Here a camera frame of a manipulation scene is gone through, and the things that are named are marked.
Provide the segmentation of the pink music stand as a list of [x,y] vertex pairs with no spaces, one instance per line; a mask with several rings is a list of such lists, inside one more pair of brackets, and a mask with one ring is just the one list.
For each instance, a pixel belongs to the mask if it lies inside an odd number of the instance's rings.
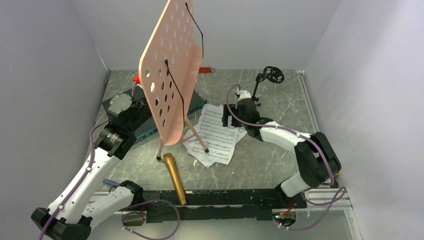
[[177,144],[204,56],[196,43],[191,0],[169,0],[141,55],[138,76],[163,146]]

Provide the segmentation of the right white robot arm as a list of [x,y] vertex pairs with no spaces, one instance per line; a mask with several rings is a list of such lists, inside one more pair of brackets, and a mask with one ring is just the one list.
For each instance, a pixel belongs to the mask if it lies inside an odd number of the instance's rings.
[[342,168],[324,133],[298,132],[271,118],[262,117],[250,98],[239,100],[236,104],[224,104],[222,125],[244,127],[252,138],[275,144],[295,155],[297,172],[276,187],[275,200],[282,208],[289,207],[297,194],[317,188],[326,181],[333,182]]

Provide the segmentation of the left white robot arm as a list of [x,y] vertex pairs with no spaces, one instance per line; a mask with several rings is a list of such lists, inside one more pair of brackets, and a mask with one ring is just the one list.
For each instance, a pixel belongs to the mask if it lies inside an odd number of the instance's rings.
[[31,215],[40,229],[39,239],[86,240],[91,231],[113,213],[144,203],[143,188],[126,180],[101,200],[89,203],[97,186],[125,157],[137,140],[136,130],[151,111],[145,97],[121,93],[110,100],[108,119],[97,139],[89,132],[90,154],[65,190],[48,207],[38,207]]

